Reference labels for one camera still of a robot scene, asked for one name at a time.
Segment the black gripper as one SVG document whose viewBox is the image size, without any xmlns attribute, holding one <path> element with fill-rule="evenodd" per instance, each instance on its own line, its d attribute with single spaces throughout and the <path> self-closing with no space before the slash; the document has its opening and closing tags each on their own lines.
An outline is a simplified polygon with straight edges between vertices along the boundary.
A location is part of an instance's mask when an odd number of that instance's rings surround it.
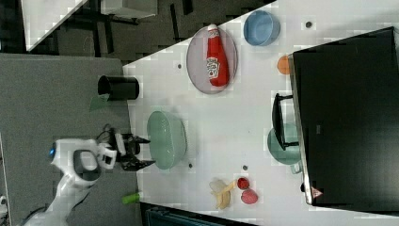
<svg viewBox="0 0 399 226">
<path fill-rule="evenodd" d="M 115 134 L 117 144 L 117 160 L 121 163 L 121 167 L 126 171 L 139 171 L 154 164 L 152 160 L 137 160 L 136 155 L 139 154 L 139 144 L 148 144 L 149 140 L 133 134 Z"/>
</svg>

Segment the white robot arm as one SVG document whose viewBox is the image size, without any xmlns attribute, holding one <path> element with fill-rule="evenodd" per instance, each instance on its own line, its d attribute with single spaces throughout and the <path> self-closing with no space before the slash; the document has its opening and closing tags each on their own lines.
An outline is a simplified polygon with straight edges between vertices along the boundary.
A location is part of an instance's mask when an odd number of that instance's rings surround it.
<svg viewBox="0 0 399 226">
<path fill-rule="evenodd" d="M 56 194 L 49 206 L 31 212 L 21 226 L 69 226 L 67 218 L 71 211 L 88 196 L 100 179 L 103 170 L 111 170 L 120 163 L 123 170 L 138 171 L 154 163 L 139 160 L 141 144 L 150 141 L 121 133 L 111 134 L 111 140 L 62 138 L 50 151 L 51 164 L 62 173 Z"/>
</svg>

